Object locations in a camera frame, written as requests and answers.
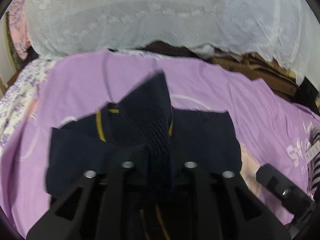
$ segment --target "purple bed sheet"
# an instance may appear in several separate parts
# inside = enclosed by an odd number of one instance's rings
[[[103,50],[58,62],[40,88],[35,113],[24,117],[4,149],[0,205],[22,236],[49,208],[44,179],[51,128],[119,101],[156,69],[166,74],[174,107],[228,111],[238,141],[259,165],[270,163],[307,192],[304,154],[310,146],[310,130],[320,125],[309,109],[274,95],[263,80],[252,82],[201,60]],[[267,190],[262,189],[259,198],[283,224],[292,220],[292,214]]]

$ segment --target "silver screw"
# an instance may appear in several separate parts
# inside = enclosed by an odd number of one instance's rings
[[[97,175],[97,173],[95,173],[94,171],[86,171],[86,172],[84,173],[84,176],[85,176],[86,178],[89,178],[89,179],[94,178],[96,175]]]
[[[286,188],[283,192],[282,192],[282,195],[283,196],[286,196],[288,194],[289,190]]]
[[[196,166],[198,166],[198,164],[196,164],[195,162],[186,162],[184,163],[184,166],[188,169],[193,169],[195,168]]]
[[[121,163],[121,166],[123,168],[129,169],[129,168],[133,168],[134,167],[134,163],[133,162],[123,162],[123,163]]]
[[[222,176],[226,179],[231,179],[235,176],[235,173],[233,171],[224,171]]]

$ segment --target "pink floral fabric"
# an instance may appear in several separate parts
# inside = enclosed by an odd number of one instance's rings
[[[31,46],[27,31],[24,4],[25,0],[12,0],[9,6],[9,28],[12,42],[17,54],[23,60],[27,58],[27,49]]]

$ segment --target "striped fabric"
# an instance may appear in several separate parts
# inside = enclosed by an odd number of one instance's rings
[[[312,132],[312,145],[320,140],[320,128],[314,128]],[[320,183],[320,152],[311,161],[311,165],[314,168],[311,179],[311,193],[314,194]]]

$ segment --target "sheer white fabric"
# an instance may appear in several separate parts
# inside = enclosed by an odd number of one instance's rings
[[[294,70],[298,84],[320,32],[305,0],[26,0],[26,12],[42,58],[162,40],[198,53],[257,52]]]

